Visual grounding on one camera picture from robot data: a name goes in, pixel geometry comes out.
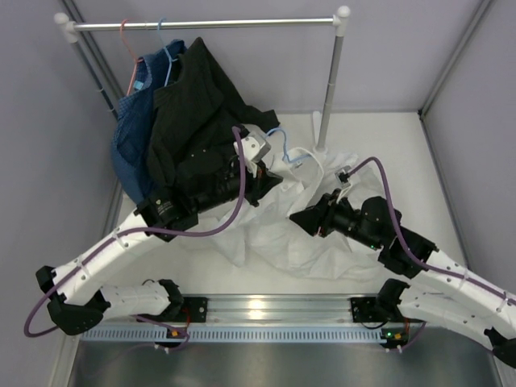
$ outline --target blue shirt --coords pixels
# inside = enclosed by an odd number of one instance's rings
[[[167,47],[170,56],[186,51],[185,42],[174,40]],[[119,101],[119,124],[111,141],[111,160],[124,191],[138,204],[155,188],[146,159],[152,132],[153,94],[164,86],[169,59],[162,48],[143,56],[136,69],[134,93]]]

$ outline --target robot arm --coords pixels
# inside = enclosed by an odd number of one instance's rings
[[[347,183],[345,176],[341,180]],[[290,215],[290,219],[311,235],[325,237],[337,231],[379,250],[378,261],[406,278],[387,280],[378,294],[377,311],[387,321],[403,316],[446,327],[476,340],[516,368],[514,295],[469,272],[430,240],[401,227],[402,214],[392,210],[393,216],[382,197],[369,198],[355,210],[345,192],[337,189],[324,194],[315,206]],[[443,296],[425,292],[428,287]]]
[[[281,182],[261,161],[270,145],[259,134],[251,132],[235,143],[236,149],[237,154],[227,157],[206,150],[194,153],[177,167],[181,189],[158,189],[87,252],[58,268],[42,267],[36,273],[40,288],[45,293],[56,288],[48,303],[52,321],[66,334],[77,335],[107,318],[132,314],[150,314],[169,321],[174,318],[184,300],[171,280],[128,287],[105,283],[177,235],[209,236],[218,232],[186,231],[198,224],[199,213],[239,198],[228,225],[237,215],[240,199],[257,206],[258,200]]]

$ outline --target crumpled white fabric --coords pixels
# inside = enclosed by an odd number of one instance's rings
[[[305,152],[293,148],[289,156],[293,159]],[[372,280],[381,270],[376,252],[337,232],[326,238],[313,237],[288,220],[290,214],[304,210],[324,193],[340,187],[335,172],[353,166],[358,159],[356,154],[345,152],[331,158],[312,156],[317,159],[306,158],[301,165],[295,165],[286,164],[282,153],[274,155],[270,171],[283,177],[283,182],[262,198],[258,207],[245,202],[237,219],[222,233],[202,238],[202,242],[200,238],[180,238],[183,248],[214,248],[239,267],[245,265],[249,254],[257,254],[273,267],[296,277]],[[366,198],[383,194],[381,183],[367,167],[351,181],[348,199],[357,209]],[[235,202],[231,202],[202,214],[195,230],[207,231],[222,224],[234,206]]]

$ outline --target gray wall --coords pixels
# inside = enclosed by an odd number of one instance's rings
[[[351,7],[335,108],[417,110],[479,0],[77,0],[91,23],[321,17]],[[261,108],[323,105],[334,32],[330,27],[165,31],[190,44],[202,36],[245,100]],[[96,34],[127,87],[131,57],[117,32]],[[139,55],[159,49],[155,31],[129,31]]]
[[[480,25],[427,127],[472,268],[516,292],[516,2]]]
[[[100,236],[114,120],[52,21],[54,2],[0,0],[0,385],[47,385],[56,334],[23,336],[35,271]],[[49,327],[43,310],[33,330]]]

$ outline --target gray floor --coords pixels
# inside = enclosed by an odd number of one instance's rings
[[[191,344],[166,355],[131,343],[82,343],[69,387],[497,387],[493,360],[452,332],[427,329],[403,355],[342,344]]]

